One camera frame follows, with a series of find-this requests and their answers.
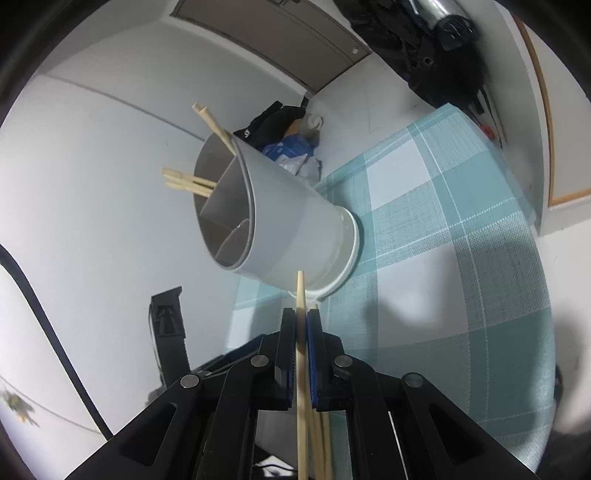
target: teal plaid tablecloth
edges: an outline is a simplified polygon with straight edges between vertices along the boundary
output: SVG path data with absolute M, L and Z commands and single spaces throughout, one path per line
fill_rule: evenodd
M 324 329 L 379 372 L 422 373 L 535 469 L 554 414 L 554 331 L 531 209 L 501 154 L 446 105 L 317 190 L 362 232 L 353 273 L 320 305 Z M 276 331 L 284 306 L 285 292 L 242 278 L 228 348 Z M 332 430 L 347 478 L 344 414 Z

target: chopstick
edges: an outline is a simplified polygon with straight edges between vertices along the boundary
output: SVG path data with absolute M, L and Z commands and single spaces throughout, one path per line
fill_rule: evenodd
M 324 443 L 324 478 L 333 480 L 332 470 L 332 447 L 330 445 L 330 415 L 327 411 L 320 413 L 322 424 L 322 439 Z
M 162 175 L 167 187 L 192 192 L 205 198 L 209 198 L 217 185 L 215 181 L 188 175 L 172 168 L 163 168 Z
M 177 180 L 171 181 L 166 180 L 165 185 L 169 188 L 175 190 L 184 190 L 186 192 L 194 193 L 195 195 L 199 195 L 201 197 L 209 198 L 212 194 L 212 190 L 208 189 L 207 187 L 203 187 L 201 185 L 197 185 L 196 183 L 187 182 L 185 180 Z
M 172 181 L 176 180 L 187 180 L 193 183 L 197 183 L 199 185 L 203 185 L 204 187 L 209 187 L 214 189 L 217 186 L 217 182 L 213 180 L 204 179 L 202 177 L 196 177 L 194 175 L 189 175 L 187 173 L 180 172 L 178 170 L 173 170 L 172 168 L 164 167 L 162 169 L 162 175 L 164 175 L 165 179 L 169 179 Z
M 232 144 L 230 135 L 226 132 L 214 119 L 213 115 L 209 112 L 206 106 L 199 105 L 197 102 L 193 104 L 193 110 L 203 119 L 207 126 L 215 133 L 222 142 L 227 146 L 228 150 L 235 157 L 238 156 L 236 147 Z
M 310 396 L 306 395 L 308 362 L 306 358 L 306 288 L 304 272 L 297 273 L 297 294 L 295 296 L 295 410 L 297 420 L 297 478 L 308 480 L 308 428 L 306 407 Z

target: black cable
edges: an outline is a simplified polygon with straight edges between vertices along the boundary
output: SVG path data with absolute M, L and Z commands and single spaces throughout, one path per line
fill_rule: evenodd
M 51 323 L 47 318 L 47 315 L 45 314 L 45 311 L 43 310 L 43 307 L 41 306 L 41 303 L 39 302 L 37 295 L 35 295 L 35 292 L 33 291 L 31 284 L 29 283 L 27 277 L 21 270 L 21 267 L 18 265 L 17 261 L 14 260 L 12 255 L 8 252 L 8 250 L 6 250 L 1 244 L 0 265 L 2 265 L 6 269 L 6 271 L 12 277 L 14 282 L 17 284 L 17 287 L 21 290 L 22 295 L 25 297 L 27 303 L 29 304 L 29 307 L 31 307 L 33 315 L 37 318 L 37 321 L 39 322 L 39 325 L 43 330 L 43 333 L 45 333 L 47 340 L 53 348 L 53 351 L 56 353 L 62 367 L 66 371 L 66 374 L 70 378 L 72 385 L 74 385 L 74 388 L 80 396 L 80 399 L 86 407 L 86 410 L 88 410 L 88 413 L 90 414 L 92 420 L 94 420 L 96 426 L 99 428 L 100 432 L 103 434 L 105 439 L 109 440 L 113 436 L 113 433 L 105 423 L 103 417 L 100 415 L 98 409 L 96 408 L 96 405 L 94 404 L 94 402 L 90 398 L 90 395 L 84 388 L 84 385 L 80 380 L 80 377 L 78 377 L 78 374 L 74 369 L 74 366 L 72 365 L 70 359 L 66 355 L 66 351 L 62 347 L 59 338 L 57 337 L 53 327 L 51 326 Z

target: wooden chopstick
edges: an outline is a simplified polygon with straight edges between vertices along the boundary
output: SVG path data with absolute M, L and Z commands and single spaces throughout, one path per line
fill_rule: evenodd
M 204 187 L 215 188 L 217 186 L 217 182 L 213 180 L 204 179 L 203 177 L 196 177 L 194 175 L 189 175 L 187 173 L 183 173 L 178 170 L 173 170 L 172 168 L 164 167 L 162 169 L 162 175 L 164 175 L 165 179 L 169 179 L 175 181 L 177 179 L 180 180 L 187 180 L 193 183 L 197 183 L 199 185 L 203 185 Z
M 306 288 L 304 272 L 297 273 L 297 294 L 295 296 L 295 409 L 297 419 L 297 478 L 308 480 L 308 428 L 306 406 L 310 402 L 306 396 L 308 362 L 306 358 Z
M 199 195 L 201 197 L 209 198 L 212 194 L 212 190 L 208 189 L 207 187 L 203 187 L 201 185 L 197 185 L 196 183 L 191 182 L 184 182 L 183 180 L 166 180 L 165 184 L 167 187 L 175 189 L 175 190 L 185 190 L 186 192 L 194 193 L 195 195 Z
M 324 438 L 322 433 L 322 424 L 320 412 L 313 410 L 310 404 L 310 439 L 312 442 L 312 457 L 314 460 L 314 478 L 316 480 L 326 480 L 326 458 L 324 455 Z
M 220 124 L 216 122 L 213 115 L 209 112 L 206 106 L 201 106 L 197 102 L 193 104 L 193 110 L 203 119 L 207 126 L 215 133 L 222 142 L 227 146 L 228 150 L 234 155 L 235 157 L 238 156 L 236 152 L 236 147 L 232 143 L 230 139 L 230 135 L 226 132 Z
M 330 445 L 330 415 L 327 411 L 320 413 L 322 423 L 322 436 L 324 443 L 324 478 L 333 480 L 335 477 L 332 469 L 332 446 Z

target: white wall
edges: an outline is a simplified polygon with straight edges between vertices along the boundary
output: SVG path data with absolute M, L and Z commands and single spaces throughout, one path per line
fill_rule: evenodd
M 591 102 L 562 61 L 528 29 L 548 89 L 554 133 L 554 198 L 591 188 Z
M 163 21 L 106 38 L 50 70 L 50 76 L 103 92 L 205 139 L 191 110 L 210 107 L 228 130 L 246 127 L 275 100 L 301 95 L 251 62 Z
M 38 424 L 35 426 L 20 422 L 6 403 L 0 401 L 0 421 L 35 478 L 63 479 L 105 440 L 27 301 L 3 268 L 0 268 L 0 311 L 0 393 L 4 390 L 23 393 L 41 405 L 22 397 L 34 409 L 30 416 Z
M 93 43 L 123 30 L 153 22 L 173 8 L 171 0 L 109 0 L 78 25 L 47 56 L 39 67 L 39 72 L 47 73 Z
M 153 294 L 183 286 L 192 366 L 223 351 L 236 277 L 209 257 L 191 196 L 166 188 L 160 174 L 163 164 L 190 171 L 201 145 L 134 108 L 43 75 L 0 130 L 2 244 L 115 432 L 160 384 L 147 319 Z M 46 365 L 29 352 L 33 344 L 15 338 L 14 347 L 22 363 L 11 378 L 26 391 L 27 369 L 43 373 Z

